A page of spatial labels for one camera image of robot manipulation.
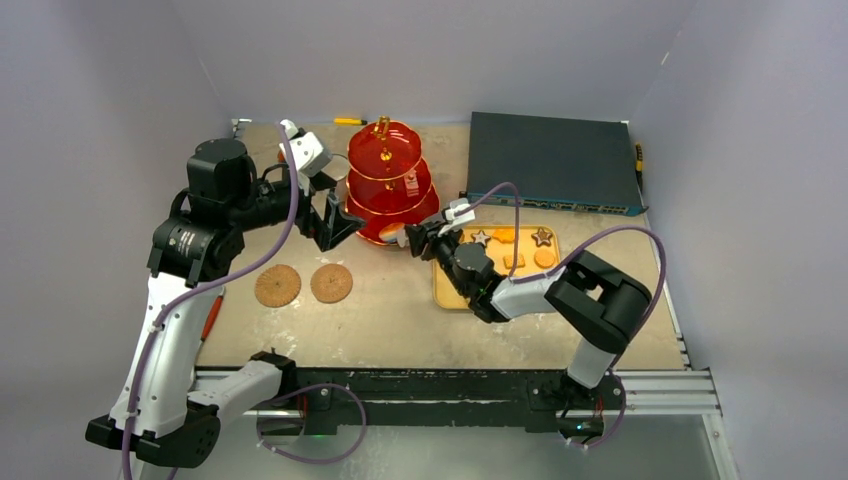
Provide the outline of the yellow frosted donut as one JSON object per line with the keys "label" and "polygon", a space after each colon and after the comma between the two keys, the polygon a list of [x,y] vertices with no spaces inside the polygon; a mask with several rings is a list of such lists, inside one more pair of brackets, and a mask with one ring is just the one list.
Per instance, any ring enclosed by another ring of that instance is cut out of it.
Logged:
{"label": "yellow frosted donut", "polygon": [[385,244],[396,244],[404,248],[407,245],[405,224],[396,222],[385,226],[380,230],[378,238]]}

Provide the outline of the red three-tier cake stand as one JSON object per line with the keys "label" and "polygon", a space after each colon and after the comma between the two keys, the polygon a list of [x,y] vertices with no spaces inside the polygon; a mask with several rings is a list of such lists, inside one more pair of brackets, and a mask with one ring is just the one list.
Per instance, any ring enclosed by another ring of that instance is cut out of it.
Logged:
{"label": "red three-tier cake stand", "polygon": [[[358,231],[377,244],[391,223],[418,224],[440,210],[441,200],[419,134],[403,122],[381,116],[355,133],[347,146],[350,172],[345,210],[366,220]],[[403,176],[417,172],[420,193],[408,198]]]}

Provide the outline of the pink layered cake slice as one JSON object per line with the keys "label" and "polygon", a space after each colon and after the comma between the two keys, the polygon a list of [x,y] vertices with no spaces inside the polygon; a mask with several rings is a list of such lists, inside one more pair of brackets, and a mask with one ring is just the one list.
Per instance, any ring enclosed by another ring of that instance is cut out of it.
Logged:
{"label": "pink layered cake slice", "polygon": [[412,170],[403,176],[404,189],[408,198],[415,198],[420,193],[417,172]]}

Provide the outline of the metal white-tipped tongs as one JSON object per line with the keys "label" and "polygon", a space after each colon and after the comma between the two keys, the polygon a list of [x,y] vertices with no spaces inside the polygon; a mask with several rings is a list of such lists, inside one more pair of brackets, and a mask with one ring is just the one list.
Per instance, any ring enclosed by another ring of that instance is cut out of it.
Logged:
{"label": "metal white-tipped tongs", "polygon": [[406,229],[403,227],[391,231],[388,234],[388,240],[391,244],[394,244],[399,248],[408,248],[410,245],[410,240],[406,233]]}

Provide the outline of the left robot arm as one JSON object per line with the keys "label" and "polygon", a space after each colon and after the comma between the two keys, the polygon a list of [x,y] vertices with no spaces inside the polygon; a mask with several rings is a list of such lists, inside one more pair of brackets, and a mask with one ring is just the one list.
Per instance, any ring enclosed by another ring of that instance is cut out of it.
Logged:
{"label": "left robot arm", "polygon": [[87,441],[121,454],[123,478],[135,462],[171,472],[195,468],[210,455],[224,426],[267,402],[284,409],[309,395],[293,360],[259,352],[238,371],[204,390],[193,372],[203,329],[224,286],[239,278],[233,260],[246,232],[280,225],[330,250],[364,226],[347,214],[325,169],[332,154],[313,134],[281,141],[283,177],[258,172],[237,139],[197,146],[187,162],[188,185],[155,230],[144,324],[125,385],[109,413],[88,423]]}

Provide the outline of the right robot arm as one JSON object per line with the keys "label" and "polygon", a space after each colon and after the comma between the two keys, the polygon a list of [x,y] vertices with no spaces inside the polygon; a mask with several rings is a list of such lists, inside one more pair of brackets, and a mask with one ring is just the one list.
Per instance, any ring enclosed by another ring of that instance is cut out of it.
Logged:
{"label": "right robot arm", "polygon": [[404,236],[411,255],[435,261],[478,319],[505,323],[528,314],[561,315],[581,336],[561,392],[569,404],[584,407],[599,396],[602,378],[642,329],[662,294],[660,287],[650,291],[588,251],[588,246],[619,230],[604,230],[556,266],[525,277],[497,272],[482,245],[461,242],[460,230],[445,230],[440,222],[407,225]]}

